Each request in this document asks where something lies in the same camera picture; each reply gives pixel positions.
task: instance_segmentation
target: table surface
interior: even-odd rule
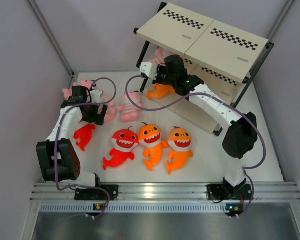
[[[117,105],[124,94],[128,79],[135,75],[139,75],[139,73],[131,71],[83,72],[79,74],[78,81],[81,79],[95,80],[100,77],[107,77],[114,80],[117,86],[117,96],[115,98]],[[129,86],[129,91],[139,90],[142,82],[142,78],[134,79]],[[100,90],[110,96],[114,93],[112,84],[106,80],[99,81],[97,85]],[[146,108],[160,107],[157,103],[148,100],[144,96],[142,96],[142,104]],[[253,84],[245,93],[237,109],[243,113],[253,112],[256,115],[258,129],[266,143],[267,156],[264,164],[257,169],[248,170],[247,173],[254,182],[282,182],[284,179]],[[85,148],[85,152],[76,146],[74,139],[71,140],[80,159],[81,167],[98,174],[102,182],[189,183],[222,181],[230,162],[230,157],[222,147],[222,142],[226,134],[225,131],[222,131],[220,136],[209,134],[167,109],[160,112],[140,111],[138,120],[133,122],[122,122],[119,117],[120,113],[117,112],[116,118],[113,121],[105,123],[103,126],[97,126],[97,130],[91,142]],[[138,145],[133,150],[135,160],[128,159],[120,167],[108,167],[106,170],[103,170],[103,157],[110,159],[109,151],[113,148],[111,143],[112,135],[116,131],[127,129],[130,126],[132,126],[131,130],[139,133],[140,127],[143,126],[141,122],[154,123],[161,127],[164,140],[167,139],[173,126],[185,128],[193,136],[192,151],[194,157],[188,160],[184,168],[173,171],[171,175],[168,175],[165,163],[168,159],[168,153],[172,149],[166,148],[162,161],[151,172],[148,171],[143,163],[144,147]],[[262,155],[262,145],[258,140],[254,145],[254,149],[249,153],[246,166],[257,164],[261,160]]]

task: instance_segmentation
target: shark mouth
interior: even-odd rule
[[[191,140],[179,140],[179,141],[174,141],[174,144],[179,147],[179,148],[186,148],[189,147],[191,144]]]
[[[145,142],[146,144],[153,144],[153,143],[155,143],[156,141],[158,141],[160,138],[161,138],[161,133],[157,133],[156,135],[153,135],[153,136],[151,136],[151,137],[145,138],[145,139],[144,139],[144,142]]]
[[[124,149],[130,149],[134,146],[134,143],[132,141],[125,141],[125,140],[116,140],[116,144]]]

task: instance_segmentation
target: metal frame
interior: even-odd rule
[[[70,86],[73,82],[78,80],[79,73],[74,73],[67,58],[65,57],[58,41],[54,37],[49,25],[47,24],[43,14],[40,11],[35,0],[25,0],[30,9],[34,13],[34,16],[38,20],[42,27],[42,30],[46,34],[53,49],[61,60],[63,66],[70,75]],[[282,24],[283,20],[289,13],[295,0],[287,0],[280,15],[278,16],[273,28],[271,29],[268,39],[271,40],[276,34],[278,28]],[[146,52],[150,43],[145,44],[142,52]],[[272,43],[268,43],[267,54],[270,53],[273,47]],[[263,62],[267,58],[267,54],[263,55],[264,59],[260,59],[255,65],[251,74],[250,81],[246,83],[246,86],[251,84],[253,78],[257,74],[258,70],[262,66]],[[203,204],[210,205],[207,199],[207,184],[210,183],[116,183],[119,185],[118,199],[116,204],[132,204],[132,205],[149,205],[153,203],[160,204],[172,204],[182,203],[183,205],[190,204]],[[57,191],[54,183],[38,183],[34,186],[30,207],[28,209],[27,219],[22,231],[21,240],[32,239],[37,218],[43,204],[51,203],[63,203],[66,205],[75,204],[82,205],[82,202],[74,201],[75,193],[71,190],[65,190],[64,192]],[[296,225],[300,232],[300,191],[298,185],[294,182],[256,182],[255,183],[255,196],[252,204],[257,203],[290,203],[291,210],[293,212]]]

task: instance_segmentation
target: red shark plush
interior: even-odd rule
[[[132,150],[138,146],[138,135],[128,129],[121,129],[112,136],[114,148],[110,151],[111,160],[103,158],[103,169],[107,167],[116,168],[121,166],[127,159],[134,160],[135,155]]]

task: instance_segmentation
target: black metal frame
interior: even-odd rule
[[[160,4],[160,7],[158,9],[158,13],[167,5],[167,3],[165,2],[161,2]],[[137,31],[139,30],[139,28],[135,28],[134,29],[134,34],[137,34]],[[141,51],[141,54],[139,56],[139,59],[136,63],[136,67],[139,69],[140,68],[140,65],[142,63],[142,61],[144,60],[145,58],[145,55],[147,53],[147,50],[149,48],[149,45],[150,45],[150,42],[149,41],[145,41],[144,43],[144,46],[142,48],[142,51]],[[240,103],[241,99],[243,98],[243,96],[245,95],[246,91],[248,90],[250,84],[253,82],[253,80],[255,79],[257,73],[259,72],[261,66],[264,64],[265,60],[267,59],[268,55],[270,54],[272,48],[275,46],[274,43],[272,42],[268,42],[266,45],[265,45],[265,51],[262,55],[262,57],[259,58],[259,60],[256,62],[256,64],[254,65],[254,67],[249,71],[250,72],[250,75],[251,77],[246,77],[244,80],[243,80],[243,84],[245,84],[242,92],[240,93],[239,97],[237,98],[237,100],[235,102],[233,102],[231,105],[236,108],[238,106],[238,104]],[[146,84],[148,82],[148,77],[146,77],[144,80],[143,80],[143,83],[141,85],[141,88],[140,88],[140,92],[143,93],[144,90],[145,90],[145,87],[146,87]],[[219,136],[220,133],[222,132],[222,128],[218,131],[214,131],[213,134],[215,134],[216,136]]]

